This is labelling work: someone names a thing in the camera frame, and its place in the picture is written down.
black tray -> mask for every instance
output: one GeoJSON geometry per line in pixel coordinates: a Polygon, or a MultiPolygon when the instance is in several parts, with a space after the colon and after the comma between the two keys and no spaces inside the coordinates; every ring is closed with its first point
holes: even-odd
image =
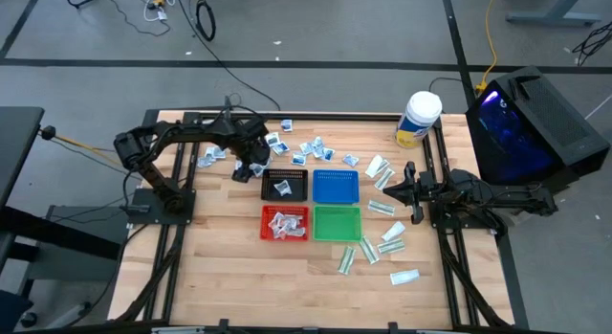
{"type": "Polygon", "coordinates": [[[308,199],[308,170],[303,169],[265,169],[261,182],[261,200],[267,201],[306,201],[308,199]],[[287,180],[291,194],[280,196],[275,184],[287,180]]]}

yellow label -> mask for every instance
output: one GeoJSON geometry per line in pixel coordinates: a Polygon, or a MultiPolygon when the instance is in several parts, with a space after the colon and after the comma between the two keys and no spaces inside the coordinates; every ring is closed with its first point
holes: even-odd
{"type": "Polygon", "coordinates": [[[401,147],[416,147],[422,138],[422,136],[415,137],[415,132],[407,132],[400,129],[395,133],[395,140],[401,147]]]}

red tray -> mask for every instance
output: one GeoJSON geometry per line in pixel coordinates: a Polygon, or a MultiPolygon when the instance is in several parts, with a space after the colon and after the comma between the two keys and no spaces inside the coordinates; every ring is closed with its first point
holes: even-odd
{"type": "Polygon", "coordinates": [[[307,241],[308,240],[308,208],[305,206],[277,206],[277,205],[265,205],[261,212],[261,229],[259,232],[259,238],[273,241],[307,241]],[[277,212],[283,214],[295,214],[302,215],[304,218],[300,221],[299,228],[306,228],[306,234],[302,237],[286,236],[285,239],[274,239],[274,233],[272,228],[268,226],[277,212]]]}

purple light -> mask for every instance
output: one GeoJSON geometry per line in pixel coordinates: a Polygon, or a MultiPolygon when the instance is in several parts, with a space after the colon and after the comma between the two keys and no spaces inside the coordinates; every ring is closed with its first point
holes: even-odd
{"type": "Polygon", "coordinates": [[[491,93],[490,93],[490,94],[489,94],[489,95],[488,95],[488,96],[485,98],[485,101],[483,101],[482,103],[483,103],[483,104],[488,103],[488,102],[490,102],[490,101],[492,101],[492,100],[496,99],[498,96],[499,96],[499,94],[497,94],[497,91],[493,91],[493,92],[491,92],[491,93]]]}

wooden tabletop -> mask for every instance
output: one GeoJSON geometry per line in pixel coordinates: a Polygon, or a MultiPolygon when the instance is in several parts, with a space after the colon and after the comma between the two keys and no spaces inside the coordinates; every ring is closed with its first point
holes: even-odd
{"type": "MultiPolygon", "coordinates": [[[[162,111],[158,119],[174,122],[183,113],[162,111]]],[[[465,117],[444,115],[442,123],[450,166],[477,175],[465,117]]],[[[387,323],[397,322],[400,328],[451,328],[438,238],[428,223],[428,214],[422,224],[411,225],[411,208],[375,189],[379,176],[371,179],[364,173],[372,158],[380,154],[396,171],[388,185],[400,183],[408,160],[415,162],[417,171],[426,168],[422,148],[399,148],[393,140],[395,122],[294,121],[291,133],[282,132],[278,121],[269,121],[267,126],[280,132],[281,140],[293,151],[316,136],[336,151],[331,163],[308,157],[306,168],[311,178],[312,171],[319,168],[350,169],[342,162],[347,153],[359,157],[355,170],[360,173],[363,234],[376,245],[382,242],[381,234],[401,220],[406,225],[402,235],[406,249],[382,255],[381,261],[370,265],[359,244],[350,244],[357,254],[350,275],[344,276],[337,269],[346,243],[260,240],[261,208],[266,204],[260,200],[261,180],[251,178],[248,184],[231,181],[234,159],[228,154],[227,160],[196,171],[196,208],[186,230],[171,323],[217,325],[220,319],[229,319],[230,325],[243,326],[386,328],[387,323]],[[370,199],[394,205],[396,215],[368,210],[370,199]],[[415,268],[421,274],[418,280],[391,285],[390,273],[415,268]]],[[[431,139],[437,175],[441,175],[435,138],[431,139]]],[[[201,145],[201,155],[207,146],[201,145]]],[[[176,148],[169,146],[157,160],[164,174],[170,174],[175,153],[176,148]]],[[[290,161],[291,153],[273,154],[271,167],[301,168],[290,161]]],[[[187,164],[188,153],[181,177],[187,164]]],[[[312,208],[312,194],[307,202],[295,204],[312,208]]],[[[120,315],[148,281],[159,231],[159,226],[146,228],[125,250],[109,319],[120,315]]],[[[494,237],[476,229],[464,230],[464,237],[474,283],[497,314],[513,323],[494,237]]],[[[466,323],[466,303],[456,278],[455,284],[466,323]]],[[[158,318],[164,289],[162,286],[158,294],[158,318]]]]}

